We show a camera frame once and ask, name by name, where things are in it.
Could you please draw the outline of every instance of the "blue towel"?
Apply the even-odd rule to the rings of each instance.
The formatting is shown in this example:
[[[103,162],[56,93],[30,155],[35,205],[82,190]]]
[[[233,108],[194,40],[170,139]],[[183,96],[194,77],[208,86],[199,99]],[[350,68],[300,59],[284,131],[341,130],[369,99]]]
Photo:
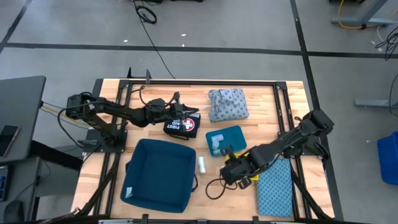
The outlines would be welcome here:
[[[279,158],[257,181],[257,206],[260,215],[292,216],[292,178],[289,159]]]

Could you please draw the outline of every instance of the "wooden tabletop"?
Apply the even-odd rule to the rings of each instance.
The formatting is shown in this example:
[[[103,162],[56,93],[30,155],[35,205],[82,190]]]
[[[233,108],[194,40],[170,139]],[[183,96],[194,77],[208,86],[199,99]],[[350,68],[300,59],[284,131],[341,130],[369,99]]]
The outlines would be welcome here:
[[[119,80],[105,79],[103,81],[100,96],[108,100],[115,101]],[[302,117],[309,112],[307,97],[302,82],[287,82],[290,105],[293,116]],[[136,90],[140,85],[133,85]],[[208,92],[219,88],[243,88],[249,117],[233,121],[223,121],[211,123],[208,117],[208,110],[203,109],[210,105]],[[142,91],[144,101],[148,102],[156,98],[163,98],[168,101],[175,91],[180,92],[181,103],[187,106],[199,108],[201,113],[200,128],[197,138],[189,141],[172,138],[163,132],[163,124],[148,125],[145,128],[138,128],[129,123],[126,151],[122,153],[119,163],[118,178],[116,181],[113,207],[111,218],[141,218],[142,214],[149,214],[150,219],[182,219],[182,220],[252,220],[253,216],[258,216],[260,220],[293,220],[293,218],[260,216],[257,212],[256,202],[256,183],[254,182],[244,190],[226,190],[224,195],[218,200],[210,200],[205,194],[205,186],[212,179],[218,178],[220,168],[224,165],[225,158],[214,158],[210,155],[205,134],[221,128],[239,125],[242,128],[248,148],[268,143],[277,138],[279,131],[277,114],[275,110],[275,100],[272,87],[270,86],[209,86],[209,85],[147,85]],[[279,92],[282,111],[285,111],[282,92]],[[138,92],[131,95],[131,108],[142,107]],[[102,114],[101,117],[111,122],[111,116]],[[284,114],[286,130],[289,130],[287,115]],[[126,175],[124,166],[130,161],[137,142],[142,138],[160,139],[189,146],[196,150],[197,157],[203,156],[205,160],[206,174],[200,174],[199,168],[196,169],[199,187],[192,193],[187,208],[183,213],[166,213],[145,208],[135,207],[120,200],[120,192]],[[101,166],[103,163],[103,153],[95,153],[84,163],[76,187],[75,198],[72,210],[75,207],[82,208],[98,186],[100,179]],[[325,173],[321,160],[317,156],[302,156],[303,172],[308,191],[315,201],[321,206],[323,211],[334,217],[331,207],[330,195],[326,183]],[[220,194],[222,186],[214,182],[209,187],[209,194],[212,196]],[[297,200],[300,209],[300,216],[304,217],[302,199],[300,192],[297,192]],[[101,202],[101,212],[104,213],[108,188],[105,189]]]

